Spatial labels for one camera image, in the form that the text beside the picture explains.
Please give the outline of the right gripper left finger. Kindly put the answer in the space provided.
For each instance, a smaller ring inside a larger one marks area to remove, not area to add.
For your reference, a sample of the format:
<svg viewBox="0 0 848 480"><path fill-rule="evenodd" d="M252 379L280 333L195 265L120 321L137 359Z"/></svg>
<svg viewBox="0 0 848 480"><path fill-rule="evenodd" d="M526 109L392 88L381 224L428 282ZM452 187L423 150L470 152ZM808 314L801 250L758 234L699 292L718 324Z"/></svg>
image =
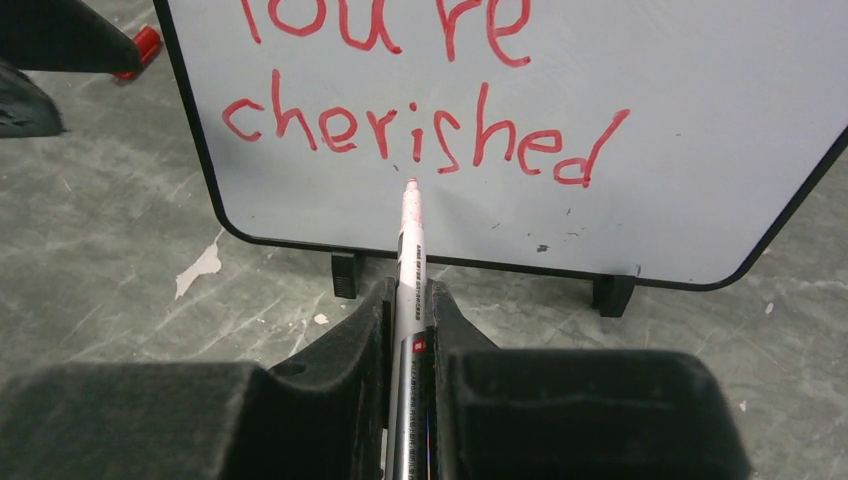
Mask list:
<svg viewBox="0 0 848 480"><path fill-rule="evenodd" d="M1 392L5 479L378 479L395 283L254 362L63 363Z"/></svg>

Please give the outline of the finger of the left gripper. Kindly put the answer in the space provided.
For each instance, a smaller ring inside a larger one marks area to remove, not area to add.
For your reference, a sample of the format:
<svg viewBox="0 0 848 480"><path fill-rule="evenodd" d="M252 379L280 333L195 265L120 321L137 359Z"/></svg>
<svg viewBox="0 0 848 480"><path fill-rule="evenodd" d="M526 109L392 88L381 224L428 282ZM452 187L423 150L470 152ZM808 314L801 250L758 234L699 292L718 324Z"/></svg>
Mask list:
<svg viewBox="0 0 848 480"><path fill-rule="evenodd" d="M54 137L65 132L53 99L27 75L1 63L1 138Z"/></svg>
<svg viewBox="0 0 848 480"><path fill-rule="evenodd" d="M1 0L1 59L34 71L143 69L133 40L77 0Z"/></svg>

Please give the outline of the small whiteboard with black frame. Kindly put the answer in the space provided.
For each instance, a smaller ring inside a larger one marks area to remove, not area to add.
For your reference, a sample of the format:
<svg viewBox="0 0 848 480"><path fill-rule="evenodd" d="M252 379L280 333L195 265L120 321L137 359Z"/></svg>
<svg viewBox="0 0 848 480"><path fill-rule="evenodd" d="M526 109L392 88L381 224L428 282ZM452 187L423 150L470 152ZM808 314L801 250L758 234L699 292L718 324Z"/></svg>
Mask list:
<svg viewBox="0 0 848 480"><path fill-rule="evenodd" d="M690 291L847 145L843 1L159 1L214 211L253 244Z"/></svg>

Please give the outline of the red and white marker pen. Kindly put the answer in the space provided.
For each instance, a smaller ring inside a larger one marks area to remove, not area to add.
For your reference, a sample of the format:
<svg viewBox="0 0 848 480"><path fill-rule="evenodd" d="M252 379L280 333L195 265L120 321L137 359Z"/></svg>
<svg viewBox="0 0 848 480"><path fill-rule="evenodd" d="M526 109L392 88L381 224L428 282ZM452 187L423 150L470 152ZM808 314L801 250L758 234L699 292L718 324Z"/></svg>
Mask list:
<svg viewBox="0 0 848 480"><path fill-rule="evenodd" d="M402 196L394 301L392 374L386 451L388 479L426 479L426 249L418 181Z"/></svg>

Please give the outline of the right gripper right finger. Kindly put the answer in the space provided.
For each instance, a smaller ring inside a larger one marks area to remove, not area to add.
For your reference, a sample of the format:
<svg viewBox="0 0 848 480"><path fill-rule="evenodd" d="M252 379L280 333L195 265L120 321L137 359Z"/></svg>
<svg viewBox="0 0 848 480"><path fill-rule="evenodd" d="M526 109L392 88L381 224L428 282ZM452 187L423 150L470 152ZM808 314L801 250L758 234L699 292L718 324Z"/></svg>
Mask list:
<svg viewBox="0 0 848 480"><path fill-rule="evenodd" d="M715 376L670 350L501 348L430 281L440 479L747 479Z"/></svg>

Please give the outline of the red marker cap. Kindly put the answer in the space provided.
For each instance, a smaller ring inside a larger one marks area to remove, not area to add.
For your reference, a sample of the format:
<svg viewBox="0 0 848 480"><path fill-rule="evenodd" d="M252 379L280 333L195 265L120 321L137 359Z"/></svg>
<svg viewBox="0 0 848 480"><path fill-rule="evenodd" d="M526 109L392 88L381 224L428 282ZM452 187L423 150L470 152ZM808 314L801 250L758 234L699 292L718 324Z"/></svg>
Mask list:
<svg viewBox="0 0 848 480"><path fill-rule="evenodd" d="M162 37L159 32L150 25L143 26L132 38L138 53L141 67L136 71L114 72L112 76L120 81L132 81L140 76L153 62L162 50Z"/></svg>

